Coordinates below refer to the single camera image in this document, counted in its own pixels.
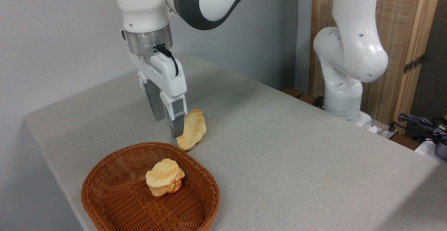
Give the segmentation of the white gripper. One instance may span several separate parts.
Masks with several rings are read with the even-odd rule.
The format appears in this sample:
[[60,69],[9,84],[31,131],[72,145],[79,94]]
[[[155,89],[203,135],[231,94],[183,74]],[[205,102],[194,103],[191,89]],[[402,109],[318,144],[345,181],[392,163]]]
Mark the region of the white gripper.
[[187,86],[183,68],[177,58],[175,67],[172,58],[162,53],[148,57],[129,53],[132,63],[138,68],[137,77],[141,90],[145,92],[155,121],[161,121],[168,114],[172,138],[183,135],[187,105]]

